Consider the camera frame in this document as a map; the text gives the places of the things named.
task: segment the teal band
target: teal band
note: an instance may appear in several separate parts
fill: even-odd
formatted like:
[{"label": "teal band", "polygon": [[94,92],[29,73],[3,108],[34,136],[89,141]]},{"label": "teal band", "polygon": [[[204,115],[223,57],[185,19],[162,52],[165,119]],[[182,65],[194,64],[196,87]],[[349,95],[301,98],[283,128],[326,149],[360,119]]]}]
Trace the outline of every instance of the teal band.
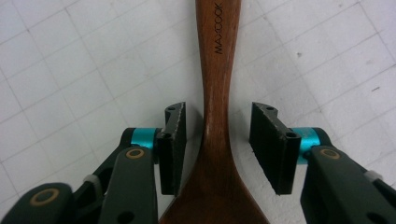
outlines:
[{"label": "teal band", "polygon": [[155,130],[155,128],[136,128],[132,134],[131,144],[154,149]]},{"label": "teal band", "polygon": [[314,146],[320,146],[320,139],[312,128],[292,128],[294,132],[301,136],[298,164],[307,164],[307,160],[303,157],[305,152],[310,151]]}]

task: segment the white background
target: white background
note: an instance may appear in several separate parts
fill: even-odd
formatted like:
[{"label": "white background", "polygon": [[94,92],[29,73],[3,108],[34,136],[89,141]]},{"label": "white background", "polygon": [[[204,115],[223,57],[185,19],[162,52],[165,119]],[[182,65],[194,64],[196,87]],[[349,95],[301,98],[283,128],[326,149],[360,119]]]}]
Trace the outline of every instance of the white background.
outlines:
[{"label": "white background", "polygon": [[[184,179],[200,145],[193,0],[0,0],[0,217],[28,189],[76,189],[127,127],[187,103]],[[243,0],[230,98],[234,160],[272,223],[304,223],[306,167],[275,196],[248,144],[252,101],[318,126],[396,186],[396,2]],[[160,214],[171,197],[160,197]]]}]

